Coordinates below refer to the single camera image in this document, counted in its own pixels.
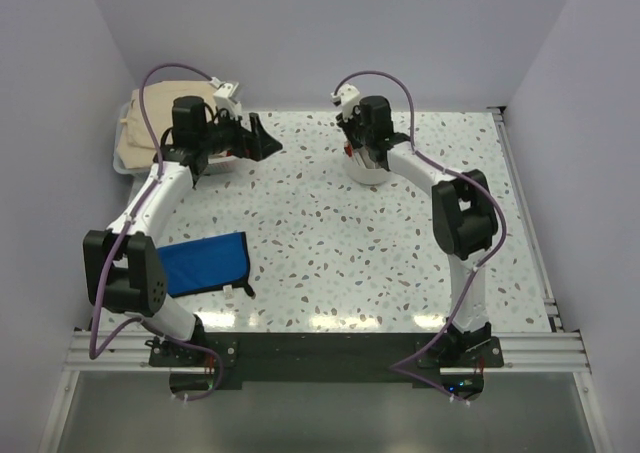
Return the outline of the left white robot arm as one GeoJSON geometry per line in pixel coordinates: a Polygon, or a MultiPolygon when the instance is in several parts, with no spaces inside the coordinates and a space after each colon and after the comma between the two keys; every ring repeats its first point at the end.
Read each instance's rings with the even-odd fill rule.
{"type": "Polygon", "coordinates": [[[156,153],[141,190],[123,213],[103,230],[83,239],[88,297],[93,306],[90,355],[106,345],[98,340],[101,313],[122,314],[151,331],[174,338],[171,351],[185,365],[200,363],[207,341],[195,333],[198,317],[169,296],[169,282],[155,239],[175,206],[206,170],[210,156],[227,153],[259,162],[283,145],[250,113],[244,121],[229,108],[212,110],[198,96],[174,100],[171,125],[154,140],[156,153]]]}

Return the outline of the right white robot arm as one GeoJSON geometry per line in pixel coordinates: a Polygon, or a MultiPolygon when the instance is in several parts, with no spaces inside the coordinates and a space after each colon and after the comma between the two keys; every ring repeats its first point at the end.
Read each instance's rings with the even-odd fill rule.
{"type": "Polygon", "coordinates": [[[336,121],[346,137],[344,168],[351,179],[377,186],[395,173],[429,195],[433,235],[451,272],[451,324],[441,345],[452,363],[469,365],[491,337],[484,274],[475,266],[498,233],[486,176],[478,169],[445,173],[420,159],[409,136],[395,130],[383,96],[363,97],[347,86],[331,102],[340,109],[336,121]]]}

